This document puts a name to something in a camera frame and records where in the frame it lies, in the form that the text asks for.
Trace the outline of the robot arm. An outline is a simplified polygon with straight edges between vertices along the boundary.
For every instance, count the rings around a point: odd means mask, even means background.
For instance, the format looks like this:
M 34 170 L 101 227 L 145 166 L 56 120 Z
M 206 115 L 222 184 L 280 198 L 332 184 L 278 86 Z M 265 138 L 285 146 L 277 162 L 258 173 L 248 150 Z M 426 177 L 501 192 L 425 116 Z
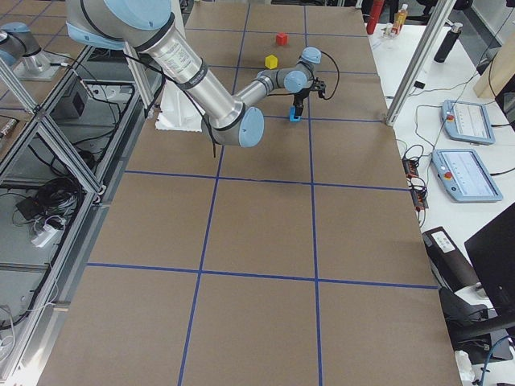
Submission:
M 322 55 L 315 47 L 304 48 L 294 67 L 264 70 L 231 95 L 176 28 L 169 1 L 68 1 L 66 9 L 68 34 L 78 43 L 110 50 L 129 45 L 149 55 L 202 108 L 201 128 L 214 144 L 257 145 L 265 121 L 256 105 L 275 89 L 293 94 L 295 118 L 302 115 L 310 92 L 325 91 L 315 75 Z
M 20 80 L 51 81 L 57 69 L 25 23 L 1 26 L 1 59 Z

